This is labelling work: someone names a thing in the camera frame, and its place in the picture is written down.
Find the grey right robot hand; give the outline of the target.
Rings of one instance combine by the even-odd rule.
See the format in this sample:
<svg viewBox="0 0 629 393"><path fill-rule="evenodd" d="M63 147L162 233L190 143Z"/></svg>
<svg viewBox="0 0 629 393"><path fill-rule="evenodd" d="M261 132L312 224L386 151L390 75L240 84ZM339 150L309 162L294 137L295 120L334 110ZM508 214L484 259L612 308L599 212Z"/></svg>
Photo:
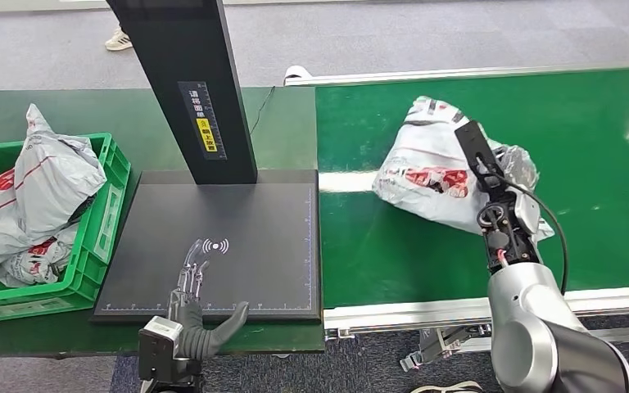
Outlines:
<svg viewBox="0 0 629 393"><path fill-rule="evenodd" d="M490 142L489 146L502 170L502 177L513 184L509 187L517 195L515 215L518 222L525 228L528 235L536 235L541 213L538 203L527 194L535 190L538 181L539 174L535 163L529 152L522 147L498 142Z"/></svg>

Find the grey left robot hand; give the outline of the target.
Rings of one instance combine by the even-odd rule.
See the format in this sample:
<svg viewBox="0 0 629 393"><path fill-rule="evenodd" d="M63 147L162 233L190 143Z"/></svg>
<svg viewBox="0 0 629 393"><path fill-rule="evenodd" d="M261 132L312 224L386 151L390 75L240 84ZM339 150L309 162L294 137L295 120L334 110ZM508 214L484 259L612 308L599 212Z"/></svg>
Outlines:
<svg viewBox="0 0 629 393"><path fill-rule="evenodd" d="M168 308L168 319L182 326L178 356L194 360L205 360L216 355L223 344L244 326L249 313L249 303L241 301L220 325L211 329L204 327L200 304L201 286L210 260L202 248L203 242L199 238L189 248L177 286L170 292Z"/></svg>

